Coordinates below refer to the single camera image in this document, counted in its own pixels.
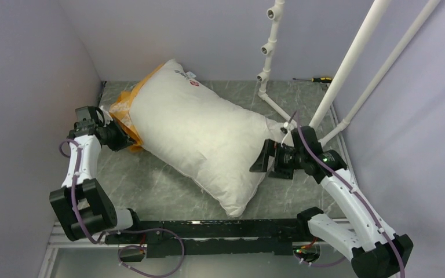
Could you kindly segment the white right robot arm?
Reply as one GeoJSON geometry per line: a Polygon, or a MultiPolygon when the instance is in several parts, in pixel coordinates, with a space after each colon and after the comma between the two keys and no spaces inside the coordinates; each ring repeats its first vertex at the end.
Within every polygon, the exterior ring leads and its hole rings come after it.
{"type": "Polygon", "coordinates": [[[313,207],[297,215],[298,237],[317,237],[327,242],[351,263],[357,277],[405,277],[413,250],[410,237],[398,235],[380,217],[353,183],[352,173],[340,154],[323,150],[313,128],[300,126],[288,134],[292,146],[266,139],[250,171],[290,180],[295,171],[304,170],[335,200],[353,228],[343,228],[313,207]]]}

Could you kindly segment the yellow black screwdriver right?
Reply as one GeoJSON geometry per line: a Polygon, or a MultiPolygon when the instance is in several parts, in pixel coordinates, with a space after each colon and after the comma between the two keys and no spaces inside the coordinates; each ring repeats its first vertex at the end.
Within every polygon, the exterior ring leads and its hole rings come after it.
{"type": "Polygon", "coordinates": [[[309,78],[309,79],[303,79],[303,78],[293,78],[294,81],[309,81],[313,83],[331,83],[333,79],[331,77],[320,77],[320,78],[309,78]]]}

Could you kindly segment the yellow pillowcase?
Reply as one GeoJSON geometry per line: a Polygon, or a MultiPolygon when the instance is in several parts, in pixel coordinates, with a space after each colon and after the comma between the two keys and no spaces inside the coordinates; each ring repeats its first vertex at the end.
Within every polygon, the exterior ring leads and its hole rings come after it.
{"type": "Polygon", "coordinates": [[[139,93],[140,89],[145,83],[162,67],[164,63],[157,66],[150,74],[148,74],[143,80],[139,81],[131,91],[122,91],[118,99],[110,106],[109,114],[114,120],[116,120],[122,130],[133,140],[133,144],[128,147],[131,152],[142,151],[143,141],[137,132],[136,128],[130,117],[130,110],[132,103],[139,93]]]}

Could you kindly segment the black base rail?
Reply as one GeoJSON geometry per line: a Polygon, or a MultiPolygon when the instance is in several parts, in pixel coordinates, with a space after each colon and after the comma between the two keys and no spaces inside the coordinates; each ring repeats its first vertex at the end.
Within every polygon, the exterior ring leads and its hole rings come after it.
{"type": "Polygon", "coordinates": [[[107,245],[143,245],[147,258],[172,255],[293,255],[320,240],[295,218],[260,220],[139,221],[126,231],[108,235],[107,245]]]}

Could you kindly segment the white pillow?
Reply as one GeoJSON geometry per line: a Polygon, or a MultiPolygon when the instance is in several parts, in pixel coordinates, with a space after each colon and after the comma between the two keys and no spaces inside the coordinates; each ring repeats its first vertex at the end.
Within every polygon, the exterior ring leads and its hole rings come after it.
{"type": "Polygon", "coordinates": [[[169,60],[140,89],[130,110],[142,148],[240,217],[264,180],[249,172],[264,141],[281,141],[282,124],[245,109],[169,60]]]}

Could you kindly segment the white pvc pipe frame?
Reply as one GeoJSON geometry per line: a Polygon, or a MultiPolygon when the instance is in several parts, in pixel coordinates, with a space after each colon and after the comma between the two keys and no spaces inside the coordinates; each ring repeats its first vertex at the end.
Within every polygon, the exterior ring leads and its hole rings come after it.
{"type": "MultiPolygon", "coordinates": [[[[274,100],[272,100],[267,94],[267,83],[269,82],[269,77],[271,74],[271,65],[275,53],[277,35],[285,3],[285,1],[275,1],[274,5],[267,9],[266,12],[266,16],[272,21],[272,25],[267,43],[260,47],[260,52],[265,56],[265,61],[262,71],[257,75],[257,81],[260,83],[258,96],[271,108],[273,108],[283,119],[289,120],[291,124],[294,125],[296,124],[296,121],[292,120],[291,116],[287,112],[285,112],[283,108],[281,108],[276,102],[274,102],[274,100]]],[[[386,58],[383,65],[379,68],[378,72],[373,76],[372,80],[369,82],[369,84],[360,95],[357,102],[354,104],[347,116],[342,121],[340,121],[339,124],[331,132],[326,134],[323,138],[319,139],[319,142],[322,146],[325,146],[331,139],[333,139],[349,126],[353,117],[357,114],[357,112],[366,102],[374,89],[379,85],[380,81],[382,81],[386,73],[400,57],[405,48],[427,21],[429,16],[437,8],[439,3],[439,1],[428,1],[425,4],[420,13],[409,26],[407,31],[401,37],[397,45],[393,48],[389,56],[386,58]]],[[[377,25],[386,12],[389,4],[389,1],[374,1],[372,3],[340,66],[338,67],[337,72],[332,78],[329,89],[323,96],[322,101],[320,102],[317,110],[312,117],[312,120],[309,123],[311,127],[318,127],[322,122],[324,116],[327,114],[327,111],[331,108],[338,92],[342,88],[347,77],[352,71],[353,66],[356,64],[358,58],[362,54],[367,42],[369,42],[373,32],[377,28],[377,25]]]]}

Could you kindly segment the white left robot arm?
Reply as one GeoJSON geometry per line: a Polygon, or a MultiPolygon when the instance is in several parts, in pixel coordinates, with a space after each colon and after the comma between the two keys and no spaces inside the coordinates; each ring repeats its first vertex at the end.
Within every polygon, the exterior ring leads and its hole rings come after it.
{"type": "Polygon", "coordinates": [[[99,107],[80,107],[75,113],[77,121],[64,141],[70,148],[67,174],[61,188],[49,194],[58,222],[72,242],[88,239],[97,244],[116,232],[128,243],[136,243],[144,233],[137,214],[116,208],[97,179],[102,147],[120,151],[134,141],[99,107]]]}

